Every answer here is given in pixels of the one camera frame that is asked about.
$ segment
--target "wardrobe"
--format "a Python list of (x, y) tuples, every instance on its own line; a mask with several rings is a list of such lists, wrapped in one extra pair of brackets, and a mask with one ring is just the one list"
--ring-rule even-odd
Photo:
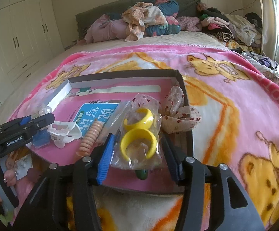
[(51, 0), (0, 0), (0, 105), (63, 51)]

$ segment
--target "curtain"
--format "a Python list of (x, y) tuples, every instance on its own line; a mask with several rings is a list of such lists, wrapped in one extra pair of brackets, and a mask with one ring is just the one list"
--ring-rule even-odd
[(262, 5), (261, 54), (279, 63), (279, 21), (277, 0), (260, 0)]

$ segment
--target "yellow bracelet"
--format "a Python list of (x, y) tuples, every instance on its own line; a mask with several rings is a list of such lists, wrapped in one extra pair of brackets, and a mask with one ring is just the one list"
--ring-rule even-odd
[(148, 108), (139, 108), (136, 112), (145, 113), (144, 118), (141, 119), (140, 121), (138, 121), (134, 124), (130, 124), (130, 125), (128, 125), (128, 120), (124, 119), (123, 126), (126, 131), (130, 131), (131, 129), (134, 129), (134, 128), (149, 129), (151, 127), (151, 125), (153, 124), (153, 115)]
[(130, 157), (128, 157), (126, 155), (126, 149), (127, 149), (128, 145), (131, 142), (133, 142), (134, 140), (141, 139), (141, 138), (147, 139), (151, 142), (149, 151), (146, 154), (146, 158), (150, 159), (155, 154), (155, 152), (157, 151), (157, 139), (154, 136), (154, 134), (147, 129), (134, 128), (134, 129), (128, 131), (122, 137), (121, 142), (120, 142), (120, 151), (125, 160), (127, 160), (127, 161), (130, 160)]

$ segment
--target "gray headboard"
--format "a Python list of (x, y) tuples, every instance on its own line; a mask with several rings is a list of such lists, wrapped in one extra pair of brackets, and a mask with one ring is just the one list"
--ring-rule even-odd
[[(142, 0), (120, 0), (108, 4), (101, 5), (99, 7), (90, 9), (88, 11), (79, 13), (75, 16), (77, 21), (77, 31), (79, 39), (83, 39), (87, 29), (94, 23), (94, 21), (100, 18), (107, 12), (122, 14), (129, 7)], [(179, 4), (179, 12), (177, 17), (196, 17), (198, 15), (196, 7), (197, 3), (201, 0), (176, 0)]]

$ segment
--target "silver screw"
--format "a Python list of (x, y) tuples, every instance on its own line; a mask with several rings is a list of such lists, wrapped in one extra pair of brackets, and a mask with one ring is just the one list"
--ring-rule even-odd
[(188, 163), (193, 163), (195, 162), (195, 159), (193, 157), (187, 157), (185, 158), (185, 160), (188, 162)]
[(58, 164), (57, 163), (51, 163), (50, 165), (49, 165), (49, 169), (51, 169), (51, 170), (54, 170), (54, 169), (56, 169), (58, 167)]
[(220, 164), (220, 169), (227, 170), (228, 166), (226, 164), (224, 164), (224, 163), (221, 163)]
[(83, 162), (91, 162), (91, 157), (83, 157)]

